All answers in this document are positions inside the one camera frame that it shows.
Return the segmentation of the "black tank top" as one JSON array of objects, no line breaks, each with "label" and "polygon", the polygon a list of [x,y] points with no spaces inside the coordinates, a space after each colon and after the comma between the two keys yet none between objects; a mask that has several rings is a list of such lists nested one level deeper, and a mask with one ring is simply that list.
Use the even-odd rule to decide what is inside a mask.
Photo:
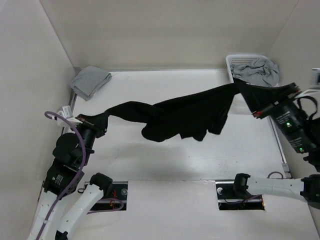
[{"label": "black tank top", "polygon": [[163,142],[176,135],[182,139],[202,141],[207,133],[219,135],[227,121],[234,96],[240,94],[233,83],[191,95],[176,97],[153,105],[128,101],[108,108],[101,114],[123,120],[144,123],[142,136]]}]

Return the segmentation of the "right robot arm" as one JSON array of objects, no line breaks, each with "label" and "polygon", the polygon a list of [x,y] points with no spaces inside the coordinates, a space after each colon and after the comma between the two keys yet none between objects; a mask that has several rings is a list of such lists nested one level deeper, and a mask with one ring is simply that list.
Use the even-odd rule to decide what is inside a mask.
[{"label": "right robot arm", "polygon": [[[320,119],[315,110],[308,115],[302,108],[303,99],[316,107],[318,101],[303,92],[295,83],[279,87],[263,87],[240,79],[234,83],[256,119],[269,117],[304,161],[320,169]],[[320,175],[312,174],[297,179],[258,178],[238,173],[232,185],[233,194],[241,199],[256,195],[271,195],[296,199],[309,206],[320,207]]]}]

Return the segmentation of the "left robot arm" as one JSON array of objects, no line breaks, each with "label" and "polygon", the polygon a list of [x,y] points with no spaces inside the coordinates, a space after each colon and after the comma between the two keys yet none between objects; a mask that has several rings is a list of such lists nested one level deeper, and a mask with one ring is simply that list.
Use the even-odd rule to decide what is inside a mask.
[{"label": "left robot arm", "polygon": [[107,112],[77,117],[47,111],[48,119],[64,124],[72,131],[62,134],[52,152],[53,163],[46,173],[42,186],[43,196],[37,206],[37,215],[28,239],[69,240],[93,205],[112,195],[113,180],[102,174],[94,174],[88,186],[73,206],[66,211],[71,195],[84,176],[83,168],[94,153],[97,138],[105,135],[108,127]]}]

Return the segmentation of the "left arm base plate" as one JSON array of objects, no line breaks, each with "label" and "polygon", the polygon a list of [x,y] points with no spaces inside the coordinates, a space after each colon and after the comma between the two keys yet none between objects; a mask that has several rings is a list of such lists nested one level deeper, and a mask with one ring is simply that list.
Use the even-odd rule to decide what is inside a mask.
[{"label": "left arm base plate", "polygon": [[115,182],[109,188],[107,195],[97,201],[90,209],[92,213],[116,212],[127,209],[128,182]]}]

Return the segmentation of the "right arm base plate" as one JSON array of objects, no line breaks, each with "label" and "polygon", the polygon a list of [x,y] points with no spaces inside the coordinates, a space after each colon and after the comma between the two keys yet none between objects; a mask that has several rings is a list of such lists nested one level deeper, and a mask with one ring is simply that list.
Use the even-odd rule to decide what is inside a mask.
[{"label": "right arm base plate", "polygon": [[216,181],[217,205],[220,211],[265,210],[262,195],[239,197],[233,190],[233,181]]}]

